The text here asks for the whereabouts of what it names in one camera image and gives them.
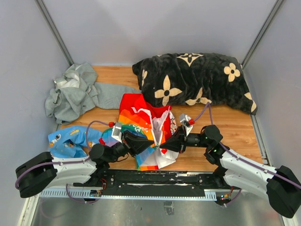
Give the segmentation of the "rainbow white zip jacket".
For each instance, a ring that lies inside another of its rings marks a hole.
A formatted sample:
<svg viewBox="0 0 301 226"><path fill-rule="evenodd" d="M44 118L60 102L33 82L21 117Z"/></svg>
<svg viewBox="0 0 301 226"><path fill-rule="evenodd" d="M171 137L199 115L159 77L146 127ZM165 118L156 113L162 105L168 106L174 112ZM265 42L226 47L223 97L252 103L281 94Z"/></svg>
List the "rainbow white zip jacket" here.
<svg viewBox="0 0 301 226"><path fill-rule="evenodd" d="M178 153L155 148L156 145L166 142L177 129L171 110L170 105L153 107L144 100L142 94L123 95L118 119L122 124L121 131L129 130L135 135L154 141L153 145L135 156L138 170L158 170L176 162Z"/></svg>

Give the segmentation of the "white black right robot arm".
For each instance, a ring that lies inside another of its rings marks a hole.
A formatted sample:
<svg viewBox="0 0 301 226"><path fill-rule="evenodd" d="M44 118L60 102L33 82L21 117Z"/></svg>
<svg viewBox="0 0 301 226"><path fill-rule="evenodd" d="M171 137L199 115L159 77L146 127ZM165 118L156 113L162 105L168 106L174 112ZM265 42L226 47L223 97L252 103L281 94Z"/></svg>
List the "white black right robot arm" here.
<svg viewBox="0 0 301 226"><path fill-rule="evenodd" d="M301 183L286 166L275 168L250 160L222 144L215 125L203 127L200 133L187 133L184 126L160 148L183 153L187 147L202 147L208 162L217 165L213 183L218 188L226 185L253 193L265 200L280 215L292 218L301 206Z"/></svg>

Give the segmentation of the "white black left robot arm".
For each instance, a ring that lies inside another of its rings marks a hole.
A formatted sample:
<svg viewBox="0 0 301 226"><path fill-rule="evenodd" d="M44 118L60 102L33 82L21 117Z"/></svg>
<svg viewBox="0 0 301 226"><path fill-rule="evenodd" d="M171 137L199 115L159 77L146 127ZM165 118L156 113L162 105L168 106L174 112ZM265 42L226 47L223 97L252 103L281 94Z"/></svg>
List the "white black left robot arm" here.
<svg viewBox="0 0 301 226"><path fill-rule="evenodd" d="M121 141L113 146L93 145L87 157L69 160L42 152L16 169L15 188L21 198L29 198L54 186L103 186L104 173L111 162L117 162L120 157L135 157L153 144L154 141L126 130L121 134Z"/></svg>

